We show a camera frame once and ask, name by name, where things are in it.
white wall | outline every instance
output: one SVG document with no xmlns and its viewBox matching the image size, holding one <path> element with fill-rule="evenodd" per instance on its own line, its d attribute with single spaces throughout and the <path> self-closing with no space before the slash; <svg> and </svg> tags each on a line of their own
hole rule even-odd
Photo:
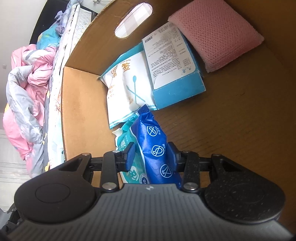
<svg viewBox="0 0 296 241">
<path fill-rule="evenodd" d="M 0 130 L 4 130 L 3 128 L 3 113 L 0 112 Z"/>
<path fill-rule="evenodd" d="M 81 2 L 80 4 L 84 7 L 87 7 L 90 10 L 100 13 L 103 10 L 103 8 L 106 7 L 110 2 L 111 0 L 102 0 L 99 3 L 96 3 L 93 0 L 83 0 L 83 2 Z"/>
<path fill-rule="evenodd" d="M 6 106 L 5 87 L 11 71 L 11 53 L 29 44 L 46 0 L 0 0 L 0 112 Z"/>
</svg>

cardboard box flap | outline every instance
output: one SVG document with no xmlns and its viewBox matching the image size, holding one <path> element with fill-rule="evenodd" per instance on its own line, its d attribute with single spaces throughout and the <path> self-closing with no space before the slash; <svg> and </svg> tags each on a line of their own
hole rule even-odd
<svg viewBox="0 0 296 241">
<path fill-rule="evenodd" d="M 115 36 L 115 29 L 140 0 L 115 0 L 110 3 L 82 35 L 66 66 L 101 75 L 118 57 L 141 42 L 148 33 L 167 22 L 168 17 L 191 0 L 147 0 L 153 12 L 127 38 Z"/>
<path fill-rule="evenodd" d="M 115 149 L 115 136 L 108 125 L 107 88 L 97 78 L 94 74 L 64 68 L 62 131 L 66 160 L 83 152 L 93 157 L 103 156 Z"/>
</svg>

wet wipes package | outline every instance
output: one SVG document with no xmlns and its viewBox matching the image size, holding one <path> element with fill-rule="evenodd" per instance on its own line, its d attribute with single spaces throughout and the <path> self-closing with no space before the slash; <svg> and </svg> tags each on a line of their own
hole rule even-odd
<svg viewBox="0 0 296 241">
<path fill-rule="evenodd" d="M 179 188 L 180 174 L 173 172 L 167 165 L 166 135 L 146 105 L 138 110 L 138 115 L 130 130 L 137 139 L 149 182 L 151 184 L 175 183 Z"/>
<path fill-rule="evenodd" d="M 121 128 L 113 131 L 113 134 L 116 135 L 115 144 L 117 150 L 124 151 L 130 142 L 134 142 L 136 144 L 136 154 L 131 170 L 129 172 L 120 172 L 120 176 L 123 183 L 149 184 L 146 176 L 145 165 L 142 159 L 142 153 L 138 146 L 138 141 L 130 130 L 131 125 L 137 118 L 138 115 L 134 115 Z"/>
</svg>

black circular pad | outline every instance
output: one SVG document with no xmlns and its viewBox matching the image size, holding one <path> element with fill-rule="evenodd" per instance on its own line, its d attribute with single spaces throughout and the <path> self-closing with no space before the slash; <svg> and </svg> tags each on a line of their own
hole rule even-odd
<svg viewBox="0 0 296 241">
<path fill-rule="evenodd" d="M 15 205 L 31 221 L 61 223 L 84 214 L 95 197 L 94 188 L 81 173 L 52 169 L 20 186 Z"/>
<path fill-rule="evenodd" d="M 36 197 L 41 202 L 57 203 L 62 202 L 70 195 L 70 188 L 64 184 L 45 184 L 36 190 Z"/>
<path fill-rule="evenodd" d="M 285 202 L 274 183 L 251 172 L 225 172 L 205 190 L 207 205 L 219 216 L 243 224 L 276 218 Z"/>
</svg>

pink sponge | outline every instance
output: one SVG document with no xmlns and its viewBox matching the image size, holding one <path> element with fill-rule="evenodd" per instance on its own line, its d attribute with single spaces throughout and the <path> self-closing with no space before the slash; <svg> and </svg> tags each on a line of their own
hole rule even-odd
<svg viewBox="0 0 296 241">
<path fill-rule="evenodd" d="M 191 42 L 208 72 L 223 67 L 264 40 L 223 0 L 194 0 L 168 21 Z"/>
</svg>

